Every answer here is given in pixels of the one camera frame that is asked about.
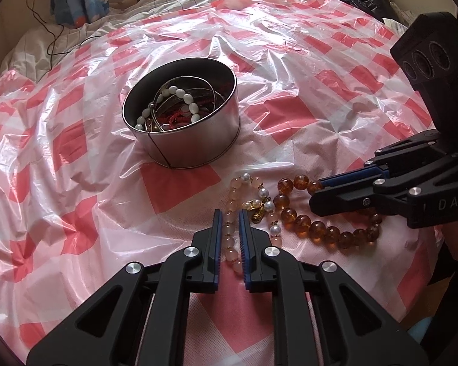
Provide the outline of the red white checkered plastic sheet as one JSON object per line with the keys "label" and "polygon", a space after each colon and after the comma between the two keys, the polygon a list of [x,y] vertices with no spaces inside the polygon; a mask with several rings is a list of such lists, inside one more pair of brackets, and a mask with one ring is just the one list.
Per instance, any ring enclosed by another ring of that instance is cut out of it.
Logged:
{"label": "red white checkered plastic sheet", "polygon": [[24,360],[130,261],[216,209],[359,168],[430,129],[395,34],[337,0],[202,0],[130,13],[46,74],[0,74],[0,336]]}

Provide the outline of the white papers beside bed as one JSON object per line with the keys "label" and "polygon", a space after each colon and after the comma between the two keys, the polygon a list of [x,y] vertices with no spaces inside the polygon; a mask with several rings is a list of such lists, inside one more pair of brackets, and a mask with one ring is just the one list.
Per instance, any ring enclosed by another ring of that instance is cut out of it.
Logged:
{"label": "white papers beside bed", "polygon": [[385,17],[383,21],[385,25],[394,32],[394,34],[401,36],[414,22],[418,15],[413,13],[411,10],[402,10],[395,2],[390,2],[390,5],[399,20]]}

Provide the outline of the round stainless steel tin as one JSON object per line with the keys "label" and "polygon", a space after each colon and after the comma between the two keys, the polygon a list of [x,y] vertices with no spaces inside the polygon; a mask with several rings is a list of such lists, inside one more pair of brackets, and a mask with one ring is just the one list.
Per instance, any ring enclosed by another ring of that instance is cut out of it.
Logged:
{"label": "round stainless steel tin", "polygon": [[241,129],[236,74],[210,58],[163,64],[130,90],[122,118],[156,163],[170,169],[211,163]]}

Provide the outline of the silver wire bangle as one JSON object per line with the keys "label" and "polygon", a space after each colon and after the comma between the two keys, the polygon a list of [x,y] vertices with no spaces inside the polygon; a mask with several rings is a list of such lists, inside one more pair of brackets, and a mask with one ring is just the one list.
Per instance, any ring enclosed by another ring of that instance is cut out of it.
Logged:
{"label": "silver wire bangle", "polygon": [[173,131],[187,127],[216,110],[213,86],[196,76],[179,76],[166,81],[136,121],[147,132]]}

